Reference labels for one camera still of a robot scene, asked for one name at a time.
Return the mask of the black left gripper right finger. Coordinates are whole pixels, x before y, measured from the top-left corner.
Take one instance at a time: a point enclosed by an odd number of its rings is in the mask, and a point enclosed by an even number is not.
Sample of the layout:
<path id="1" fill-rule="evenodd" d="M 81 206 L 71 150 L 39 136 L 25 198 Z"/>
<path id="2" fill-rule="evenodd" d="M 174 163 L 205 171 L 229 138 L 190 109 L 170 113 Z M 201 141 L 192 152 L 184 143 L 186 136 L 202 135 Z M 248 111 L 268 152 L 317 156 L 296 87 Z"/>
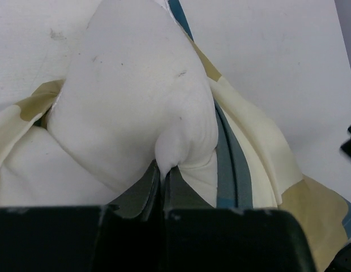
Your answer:
<path id="1" fill-rule="evenodd" d="M 174 209 L 212 209 L 183 179 L 178 167 L 172 168 L 164 180 L 164 211 Z"/>

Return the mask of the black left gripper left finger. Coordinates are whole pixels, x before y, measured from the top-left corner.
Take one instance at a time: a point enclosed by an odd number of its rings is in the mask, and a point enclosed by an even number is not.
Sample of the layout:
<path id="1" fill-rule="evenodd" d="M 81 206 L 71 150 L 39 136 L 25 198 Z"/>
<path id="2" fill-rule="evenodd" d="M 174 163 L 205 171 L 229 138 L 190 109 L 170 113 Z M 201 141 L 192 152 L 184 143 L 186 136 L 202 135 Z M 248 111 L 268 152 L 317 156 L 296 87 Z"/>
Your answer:
<path id="1" fill-rule="evenodd" d="M 159 169 L 153 161 L 145 174 L 108 206 L 122 219 L 148 221 L 155 207 L 159 187 Z"/>

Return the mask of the checked blue tan pillowcase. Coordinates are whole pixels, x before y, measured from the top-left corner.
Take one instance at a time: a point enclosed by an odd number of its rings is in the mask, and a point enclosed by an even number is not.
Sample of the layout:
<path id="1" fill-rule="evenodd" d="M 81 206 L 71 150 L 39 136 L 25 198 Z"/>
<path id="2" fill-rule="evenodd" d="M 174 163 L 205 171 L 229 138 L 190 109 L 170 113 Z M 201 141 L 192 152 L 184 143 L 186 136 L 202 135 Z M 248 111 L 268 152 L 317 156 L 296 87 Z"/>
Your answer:
<path id="1" fill-rule="evenodd" d="M 174 18 L 169 5 L 155 2 Z M 213 208 L 288 211 L 314 249 L 351 239 L 351 203 L 301 172 L 275 123 L 245 100 L 185 34 L 203 64 L 215 105 L 217 202 Z"/>

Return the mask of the white pillow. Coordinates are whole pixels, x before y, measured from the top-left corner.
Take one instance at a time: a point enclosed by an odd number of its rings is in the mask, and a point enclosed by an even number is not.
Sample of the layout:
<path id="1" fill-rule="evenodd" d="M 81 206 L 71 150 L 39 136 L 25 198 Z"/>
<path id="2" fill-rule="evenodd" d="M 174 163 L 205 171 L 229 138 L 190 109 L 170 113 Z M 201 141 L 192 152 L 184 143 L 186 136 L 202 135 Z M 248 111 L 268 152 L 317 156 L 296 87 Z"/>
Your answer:
<path id="1" fill-rule="evenodd" d="M 152 162 L 215 207 L 217 142 L 184 30 L 155 1 L 102 1 L 65 79 L 0 111 L 0 207 L 106 204 Z"/>

